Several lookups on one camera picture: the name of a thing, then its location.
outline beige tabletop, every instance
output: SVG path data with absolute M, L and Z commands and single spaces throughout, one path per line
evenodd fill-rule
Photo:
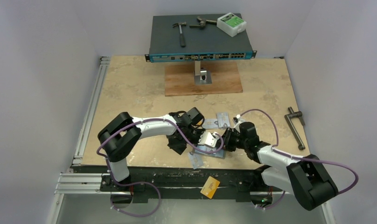
M 169 63 L 147 63 L 143 56 L 113 56 L 104 80 L 96 113 L 85 147 L 82 164 L 104 165 L 105 160 L 96 155 L 99 147 L 97 134 L 121 112 L 131 116 L 158 117 L 169 112 L 188 111 L 197 107 L 205 118 L 216 118 L 217 112 L 228 112 L 232 118 L 251 108 L 266 111 L 274 119 L 279 132 L 278 149 L 289 153 L 308 155 L 309 149 L 303 126 L 294 119 L 306 149 L 300 151 L 298 144 L 285 121 L 284 115 L 291 106 L 297 110 L 289 73 L 283 59 L 237 60 L 243 93 L 164 96 L 164 71 Z M 275 131 L 271 122 L 260 112 L 243 116 L 255 124 L 260 140 L 274 144 Z M 179 155 L 167 146 L 165 136 L 141 139 L 128 155 L 130 166 L 190 168 L 190 146 Z M 244 150 L 226 152 L 225 159 L 202 156 L 203 168 L 255 169 L 260 165 L 251 161 Z

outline white wall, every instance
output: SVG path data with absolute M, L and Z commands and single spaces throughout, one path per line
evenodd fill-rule
M 0 0 L 0 223 L 44 223 L 98 58 L 69 0 Z
M 337 223 L 377 224 L 377 0 L 316 1 L 286 60 L 311 152 L 359 174 L 331 201 Z
M 98 54 L 148 54 L 154 15 L 241 13 L 259 57 L 284 56 L 314 0 L 73 0 Z

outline yellow paper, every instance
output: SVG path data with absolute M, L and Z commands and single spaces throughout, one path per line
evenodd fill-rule
M 202 187 L 201 194 L 212 199 L 219 184 L 220 184 L 220 181 L 210 176 L 205 182 L 204 186 Z

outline hammer head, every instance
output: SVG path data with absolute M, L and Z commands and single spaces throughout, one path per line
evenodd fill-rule
M 172 27 L 177 27 L 177 26 L 186 26 L 186 22 L 178 22 L 178 23 L 175 23 L 174 25 L 172 25 Z

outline plastic container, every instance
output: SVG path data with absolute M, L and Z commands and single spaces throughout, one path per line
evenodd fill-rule
M 228 35 L 235 36 L 246 29 L 246 22 L 232 13 L 227 13 L 217 19 L 217 27 Z

